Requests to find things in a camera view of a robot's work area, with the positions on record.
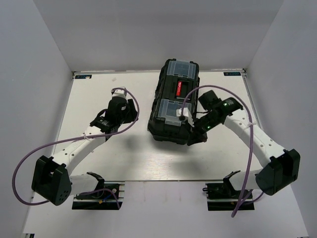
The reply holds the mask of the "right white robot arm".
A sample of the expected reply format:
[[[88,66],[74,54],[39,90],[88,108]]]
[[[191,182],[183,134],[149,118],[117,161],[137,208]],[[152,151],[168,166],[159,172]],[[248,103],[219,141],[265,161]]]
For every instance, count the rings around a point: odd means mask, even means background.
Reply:
[[[232,172],[223,179],[224,193],[231,198],[245,190],[261,190],[274,195],[298,178],[300,154],[286,150],[274,142],[261,128],[251,123],[246,108],[235,98],[221,100],[210,90],[198,98],[207,114],[194,122],[194,132],[206,135],[212,128],[223,124],[233,131],[250,149],[261,169]]]

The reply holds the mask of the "black plastic toolbox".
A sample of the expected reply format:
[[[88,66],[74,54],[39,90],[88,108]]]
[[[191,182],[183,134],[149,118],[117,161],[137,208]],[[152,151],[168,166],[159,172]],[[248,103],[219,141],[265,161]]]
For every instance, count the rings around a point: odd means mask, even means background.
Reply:
[[[182,107],[187,94],[199,87],[199,65],[193,61],[168,59],[162,67],[148,131],[156,141],[193,145],[207,141],[207,134],[194,133],[187,121],[179,120],[176,111]]]

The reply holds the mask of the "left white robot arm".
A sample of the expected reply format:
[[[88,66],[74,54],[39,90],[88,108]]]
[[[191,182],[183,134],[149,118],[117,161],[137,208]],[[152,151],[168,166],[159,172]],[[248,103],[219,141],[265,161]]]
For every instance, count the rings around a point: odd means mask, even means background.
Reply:
[[[100,175],[93,172],[73,175],[72,172],[94,149],[116,135],[122,124],[131,123],[136,117],[132,99],[113,96],[108,108],[101,110],[90,122],[81,139],[74,139],[60,152],[36,161],[32,190],[56,206],[71,195],[101,197],[105,180]]]

